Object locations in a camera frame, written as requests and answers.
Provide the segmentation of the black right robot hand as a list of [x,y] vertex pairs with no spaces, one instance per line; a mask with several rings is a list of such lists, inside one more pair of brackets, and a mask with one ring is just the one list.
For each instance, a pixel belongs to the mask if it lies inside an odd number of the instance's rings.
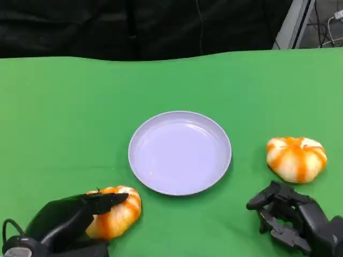
[[319,230],[329,220],[319,204],[293,187],[271,181],[247,203],[260,219],[259,232],[269,233],[277,243],[307,256],[329,256]]

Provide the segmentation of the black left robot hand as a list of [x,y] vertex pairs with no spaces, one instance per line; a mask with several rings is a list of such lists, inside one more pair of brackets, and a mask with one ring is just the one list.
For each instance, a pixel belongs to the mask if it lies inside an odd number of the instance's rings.
[[94,193],[50,201],[31,220],[25,235],[61,252],[85,234],[95,215],[110,212],[127,198],[127,193]]

